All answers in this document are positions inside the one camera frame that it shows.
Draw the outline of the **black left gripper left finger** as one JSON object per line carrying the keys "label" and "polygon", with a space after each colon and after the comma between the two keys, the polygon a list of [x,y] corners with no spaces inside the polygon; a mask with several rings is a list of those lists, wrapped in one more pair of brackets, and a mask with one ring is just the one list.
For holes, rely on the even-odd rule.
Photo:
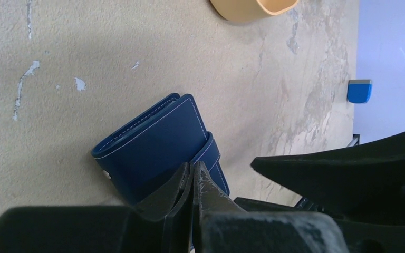
{"label": "black left gripper left finger", "polygon": [[136,206],[27,206],[0,216],[0,252],[190,252],[192,166]]}

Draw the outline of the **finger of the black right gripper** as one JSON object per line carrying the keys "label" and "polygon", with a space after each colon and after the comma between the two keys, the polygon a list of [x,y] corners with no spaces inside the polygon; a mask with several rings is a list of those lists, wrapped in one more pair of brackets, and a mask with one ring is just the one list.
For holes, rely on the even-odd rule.
{"label": "finger of the black right gripper", "polygon": [[257,157],[251,167],[327,210],[352,212],[405,187],[405,132],[353,147]]}

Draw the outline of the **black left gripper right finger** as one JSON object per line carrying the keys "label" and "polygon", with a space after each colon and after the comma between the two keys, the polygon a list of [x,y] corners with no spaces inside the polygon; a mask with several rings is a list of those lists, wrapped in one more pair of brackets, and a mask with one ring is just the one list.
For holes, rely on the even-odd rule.
{"label": "black left gripper right finger", "polygon": [[319,212],[247,212],[192,166],[192,242],[196,252],[348,252],[335,221]]}

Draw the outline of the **blue leather card holder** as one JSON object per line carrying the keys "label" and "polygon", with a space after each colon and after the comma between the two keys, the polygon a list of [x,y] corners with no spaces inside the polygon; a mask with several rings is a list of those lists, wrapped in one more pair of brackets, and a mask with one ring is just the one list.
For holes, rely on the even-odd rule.
{"label": "blue leather card holder", "polygon": [[130,205],[167,182],[182,163],[202,161],[230,194],[214,136],[191,94],[171,93],[97,144],[95,161]]}

